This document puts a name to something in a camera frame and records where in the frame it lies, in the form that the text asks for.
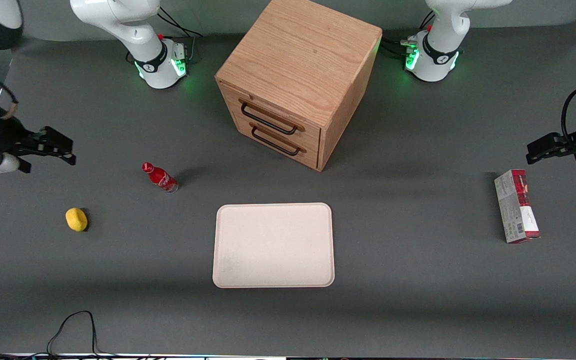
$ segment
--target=bottle cap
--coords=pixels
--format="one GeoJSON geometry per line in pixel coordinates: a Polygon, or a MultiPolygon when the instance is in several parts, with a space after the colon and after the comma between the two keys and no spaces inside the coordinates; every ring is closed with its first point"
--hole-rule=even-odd
{"type": "Polygon", "coordinates": [[[155,166],[153,166],[153,164],[151,164],[150,162],[144,162],[143,165],[141,166],[141,170],[150,174],[153,172],[153,170],[155,170],[155,166]]]}

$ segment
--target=green light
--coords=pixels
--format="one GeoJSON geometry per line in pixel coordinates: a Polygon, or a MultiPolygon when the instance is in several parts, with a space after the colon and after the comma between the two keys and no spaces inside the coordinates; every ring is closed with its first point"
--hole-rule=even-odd
{"type": "Polygon", "coordinates": [[[186,63],[183,60],[170,59],[170,63],[179,77],[186,75],[186,63]]]}
{"type": "Polygon", "coordinates": [[[455,64],[457,63],[457,58],[459,57],[459,51],[454,55],[454,60],[452,60],[452,64],[450,65],[450,70],[455,68],[455,64]]]}
{"type": "Polygon", "coordinates": [[[408,54],[406,59],[406,68],[408,70],[412,70],[415,68],[417,64],[417,60],[419,59],[419,50],[415,49],[413,52],[408,54]]]}
{"type": "Polygon", "coordinates": [[[142,73],[142,69],[139,68],[139,65],[137,64],[137,61],[134,62],[134,66],[135,68],[137,68],[137,71],[139,72],[139,77],[144,79],[144,74],[142,73]]]}

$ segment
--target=yellow object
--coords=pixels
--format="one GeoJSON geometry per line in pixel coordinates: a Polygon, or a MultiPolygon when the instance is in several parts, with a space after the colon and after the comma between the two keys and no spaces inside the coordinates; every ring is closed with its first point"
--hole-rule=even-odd
{"type": "Polygon", "coordinates": [[[73,207],[66,211],[66,222],[74,231],[84,231],[88,226],[86,214],[78,207],[73,207]]]}

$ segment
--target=table surface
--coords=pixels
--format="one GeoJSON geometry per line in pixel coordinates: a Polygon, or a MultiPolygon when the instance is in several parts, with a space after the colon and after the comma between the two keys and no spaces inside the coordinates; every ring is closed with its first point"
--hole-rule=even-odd
{"type": "MultiPolygon", "coordinates": [[[[237,132],[213,76],[240,38],[197,40],[165,90],[119,41],[16,51],[18,118],[71,137],[78,162],[0,175],[0,352],[41,351],[90,310],[114,353],[576,358],[576,164],[524,157],[576,88],[576,23],[473,29],[435,84],[378,55],[323,173],[237,132]],[[153,187],[146,161],[181,189],[153,187]],[[493,179],[516,168],[542,238],[511,245],[493,179]],[[219,207],[309,202],[333,211],[330,287],[215,287],[219,207]],[[68,229],[71,207],[88,232],[68,229]]],[[[55,343],[89,348],[83,316],[55,343]]]]}

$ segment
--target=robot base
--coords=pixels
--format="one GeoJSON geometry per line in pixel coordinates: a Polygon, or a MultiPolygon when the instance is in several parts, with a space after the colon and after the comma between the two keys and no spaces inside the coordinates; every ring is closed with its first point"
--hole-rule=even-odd
{"type": "Polygon", "coordinates": [[[159,66],[156,72],[142,71],[137,66],[139,76],[146,80],[146,83],[154,89],[166,89],[186,76],[186,49],[183,43],[176,43],[171,39],[163,39],[162,43],[167,47],[167,59],[159,66]]]}
{"type": "MultiPolygon", "coordinates": [[[[407,42],[410,44],[422,44],[427,35],[427,30],[420,31],[417,34],[409,36],[407,42]]],[[[452,59],[446,56],[445,63],[436,64],[435,60],[426,53],[423,46],[416,45],[413,48],[413,52],[407,56],[404,67],[420,80],[434,83],[443,80],[446,75],[455,68],[457,57],[459,57],[459,52],[457,52],[452,59]]]]}

